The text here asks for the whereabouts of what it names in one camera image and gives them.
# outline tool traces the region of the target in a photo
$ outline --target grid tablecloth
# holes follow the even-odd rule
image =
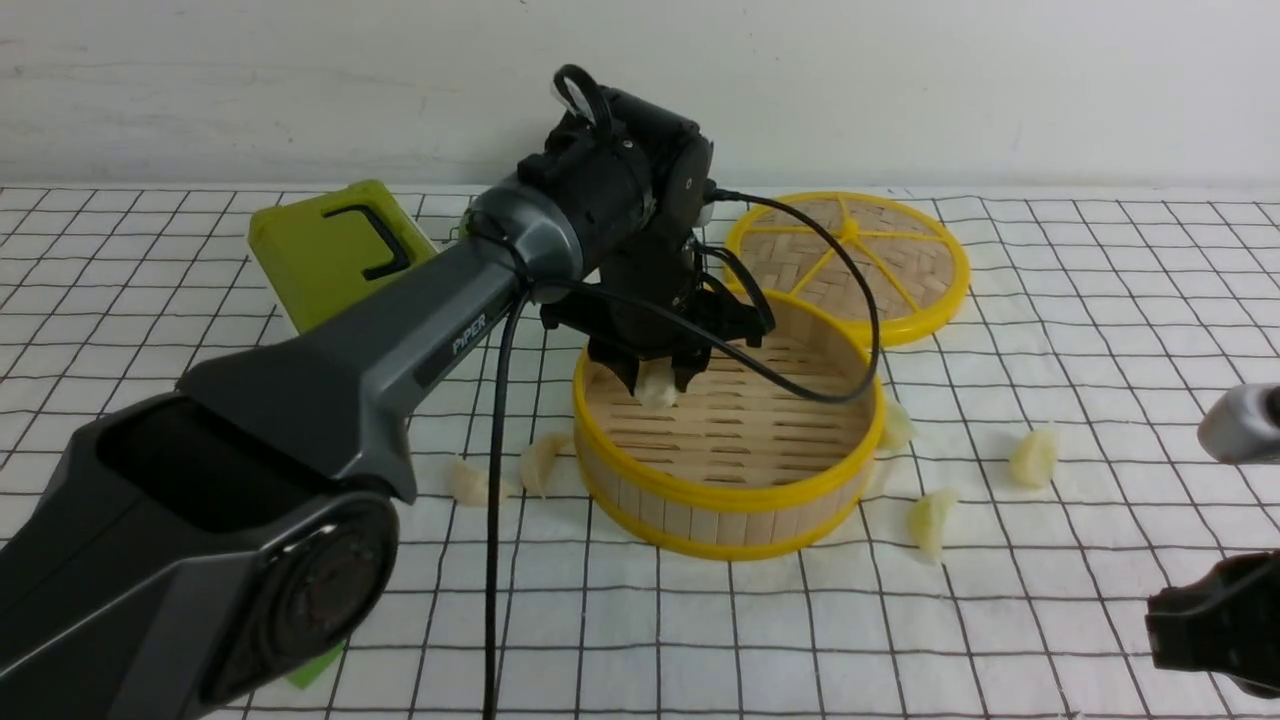
[[[0,542],[76,427],[170,388],[192,363],[292,334],[243,236],[253,210],[312,190],[0,190]],[[477,188],[394,190],[447,241]],[[1225,555],[1280,547],[1280,470],[1215,465],[1194,438],[1224,389],[1280,382],[1280,204],[872,192],[943,220],[974,268],[959,316],[882,370],[916,421],[910,452],[882,462],[881,493],[818,546],[735,565],[634,541],[562,460],[550,497],[503,507],[502,715],[1280,712],[1224,679],[1153,670],[1143,628],[1148,594]],[[722,208],[707,240],[742,210]],[[274,683],[216,720],[479,715],[484,511],[457,507],[442,470],[488,451],[495,338],[411,420],[422,497],[399,507],[394,577],[342,661],[306,691]],[[508,465],[534,436],[570,428],[582,342],[521,325]],[[1050,420],[1056,482],[1018,489],[1005,459]],[[961,501],[938,568],[904,516],[945,486]]]

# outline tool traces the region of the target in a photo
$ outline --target black robotic arm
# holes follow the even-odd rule
[[[408,415],[517,301],[584,331],[628,387],[654,357],[687,382],[710,346],[575,290],[596,268],[721,341],[772,329],[701,287],[698,124],[572,65],[556,86],[571,110],[475,200],[468,241],[74,433],[0,552],[0,716],[200,717],[348,637],[394,565],[390,498],[417,495]]]

